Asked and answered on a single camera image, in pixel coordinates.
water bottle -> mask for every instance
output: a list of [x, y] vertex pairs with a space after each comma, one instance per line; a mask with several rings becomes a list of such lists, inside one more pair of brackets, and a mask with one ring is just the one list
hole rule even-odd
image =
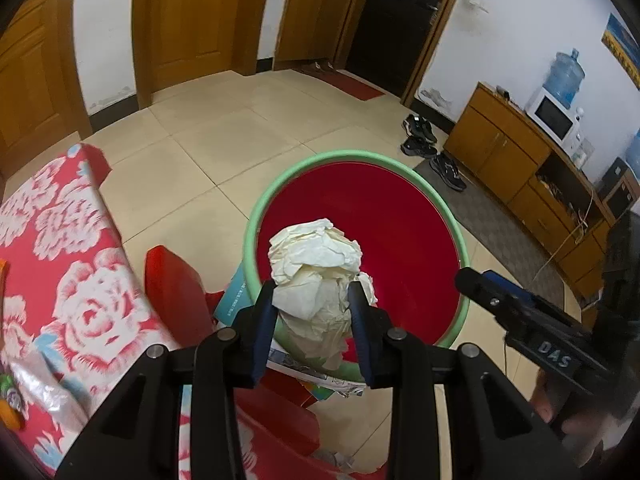
[[626, 163], [634, 170], [636, 178], [640, 179], [640, 130], [631, 141], [631, 145], [626, 150]]
[[564, 52], [558, 52], [544, 87], [568, 110], [583, 79], [584, 70], [578, 63], [578, 51], [573, 49], [570, 56]]

tile floor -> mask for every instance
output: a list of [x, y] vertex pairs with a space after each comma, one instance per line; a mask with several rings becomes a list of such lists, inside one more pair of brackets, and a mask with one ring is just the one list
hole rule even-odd
[[[357, 148], [383, 153], [408, 166], [419, 161], [403, 155], [399, 126], [407, 110], [383, 95], [361, 102], [298, 72], [266, 72], [242, 77], [234, 72], [206, 76], [154, 95], [151, 108], [108, 126], [89, 142], [101, 148], [113, 171], [102, 193], [124, 240], [124, 248], [142, 279], [146, 251], [166, 245], [202, 276], [205, 288], [222, 289], [241, 259], [242, 236], [252, 206], [282, 171], [328, 150]], [[437, 130], [440, 145], [446, 134]], [[12, 176], [5, 196], [48, 160], [78, 142], [61, 140]], [[465, 228], [471, 264], [507, 270]], [[580, 309], [565, 289], [565, 309]], [[504, 370], [504, 331], [471, 304], [454, 343], [473, 341]], [[508, 349], [507, 374], [528, 396], [536, 367]], [[450, 477], [444, 393], [440, 407], [443, 478]], [[386, 461], [391, 394], [367, 391], [362, 397], [337, 395], [318, 402], [323, 447], [354, 456], [354, 466], [372, 472]]]

green rim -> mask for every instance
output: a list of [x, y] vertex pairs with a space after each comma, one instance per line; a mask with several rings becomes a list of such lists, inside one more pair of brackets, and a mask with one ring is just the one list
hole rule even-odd
[[[276, 196], [281, 188], [286, 186], [291, 180], [296, 178], [302, 173], [329, 164], [331, 162], [368, 162], [369, 164], [375, 164], [393, 171], [414, 184], [427, 198], [431, 200], [436, 209], [442, 215], [444, 221], [449, 226], [451, 233], [453, 234], [453, 240], [458, 252], [458, 259], [460, 261], [460, 267], [469, 266], [469, 257], [466, 252], [465, 239], [462, 236], [462, 232], [458, 227], [458, 222], [454, 218], [453, 214], [447, 207], [447, 204], [440, 197], [440, 195], [431, 187], [431, 185], [424, 180], [419, 174], [417, 174], [411, 168], [408, 168], [401, 162], [393, 160], [388, 156], [380, 155], [378, 153], [363, 152], [361, 150], [340, 150], [336, 152], [319, 153], [318, 155], [306, 158], [305, 160], [297, 163], [295, 166], [289, 168], [283, 174], [281, 174], [265, 191], [258, 202], [255, 204], [254, 209], [251, 212], [249, 223], [247, 224], [246, 231], [244, 232], [244, 247], [242, 248], [242, 269], [244, 270], [244, 278], [246, 281], [247, 290], [255, 301], [260, 293], [262, 283], [258, 276], [258, 266], [255, 257], [255, 247], [258, 240], [259, 226], [262, 222], [262, 217], [267, 211], [271, 200]], [[466, 313], [469, 307], [469, 300], [465, 296], [460, 295], [460, 302], [458, 303], [458, 309], [456, 315], [451, 321], [451, 325], [444, 333], [444, 335], [436, 343], [438, 346], [448, 348], [455, 339], [458, 337], [462, 326], [466, 319]], [[323, 370], [327, 374], [347, 381], [362, 382], [363, 378], [360, 374], [360, 368], [356, 363], [343, 362], [337, 370], [325, 370], [322, 368], [322, 360], [320, 359], [308, 359], [304, 354], [290, 341], [287, 336], [284, 327], [280, 320], [276, 324], [276, 330], [274, 332], [274, 338], [282, 345], [282, 347], [289, 352], [295, 359], [303, 362], [318, 370]]]

black shoe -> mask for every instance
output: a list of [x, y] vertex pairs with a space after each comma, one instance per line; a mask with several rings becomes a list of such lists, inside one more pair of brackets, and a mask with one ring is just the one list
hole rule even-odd
[[421, 156], [422, 158], [433, 158], [438, 154], [433, 146], [421, 137], [410, 136], [400, 144], [400, 150], [407, 156]]
[[402, 127], [406, 131], [407, 137], [420, 137], [426, 140], [429, 144], [435, 144], [438, 142], [438, 139], [433, 135], [431, 123], [422, 117], [416, 117], [413, 114], [409, 114], [407, 118], [402, 121]]
[[460, 172], [458, 171], [456, 163], [444, 153], [432, 158], [429, 161], [429, 165], [451, 189], [459, 192], [466, 189], [465, 181], [460, 178]]

poster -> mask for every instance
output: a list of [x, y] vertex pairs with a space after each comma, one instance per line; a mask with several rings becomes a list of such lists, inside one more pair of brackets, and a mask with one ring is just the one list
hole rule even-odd
[[602, 37], [611, 53], [640, 90], [640, 48], [625, 26], [613, 14]]

